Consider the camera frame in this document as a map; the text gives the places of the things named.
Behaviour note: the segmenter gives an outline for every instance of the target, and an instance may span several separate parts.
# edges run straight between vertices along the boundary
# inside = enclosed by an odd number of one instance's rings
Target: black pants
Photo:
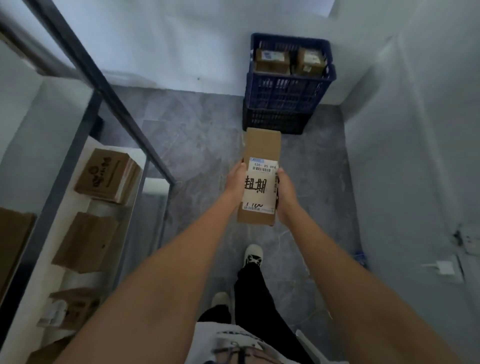
[[[231,320],[226,305],[212,307],[198,319],[199,322],[220,324],[230,324]],[[238,273],[235,283],[235,321],[242,329],[261,338],[287,359],[300,364],[313,364],[313,360],[277,312],[260,267],[255,263],[247,264]]]

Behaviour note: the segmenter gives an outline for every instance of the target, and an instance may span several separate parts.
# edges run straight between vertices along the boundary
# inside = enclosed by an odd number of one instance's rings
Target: gray marble floor
[[[241,158],[242,98],[171,90],[117,87],[144,134],[179,180],[166,212],[163,242],[197,219],[223,190],[225,176]],[[102,106],[104,143],[134,146]],[[282,135],[280,165],[293,180],[299,201],[312,218],[353,253],[360,248],[344,127],[338,107],[320,106],[303,135]],[[292,330],[305,335],[331,359],[341,350],[331,340],[328,314],[318,309],[316,287],[290,232],[239,224],[232,216],[217,251],[199,311],[217,291],[230,291],[242,266],[245,248],[263,247],[262,272],[279,313]]]

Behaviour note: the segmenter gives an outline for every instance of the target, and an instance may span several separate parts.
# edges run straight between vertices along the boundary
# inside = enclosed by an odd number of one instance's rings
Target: person's right hand
[[[278,206],[276,212],[280,222],[288,226],[289,216],[299,206],[295,187],[283,168],[278,169]]]

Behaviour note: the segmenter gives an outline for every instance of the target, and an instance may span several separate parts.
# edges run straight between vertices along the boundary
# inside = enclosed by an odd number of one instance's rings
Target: person
[[[217,201],[121,283],[57,364],[312,363],[275,309],[258,245],[247,249],[235,284],[237,324],[231,324],[226,293],[215,295],[214,307],[195,321],[215,251],[241,202],[245,174],[239,162]],[[282,168],[278,178],[278,217],[340,328],[349,362],[459,363],[406,303],[318,227]]]

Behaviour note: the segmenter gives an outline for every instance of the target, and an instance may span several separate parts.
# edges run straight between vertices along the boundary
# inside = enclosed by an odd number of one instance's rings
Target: black plastic crate
[[[300,47],[320,50],[327,67],[321,77],[279,75],[254,71],[253,61],[258,48],[290,52],[296,63]],[[245,99],[249,109],[268,109],[313,113],[330,84],[336,80],[330,42],[324,39],[275,36],[254,33],[250,45],[250,69],[247,74]]]
[[[284,110],[249,109],[243,100],[243,130],[248,127],[278,130],[283,134],[302,134],[312,114]]]

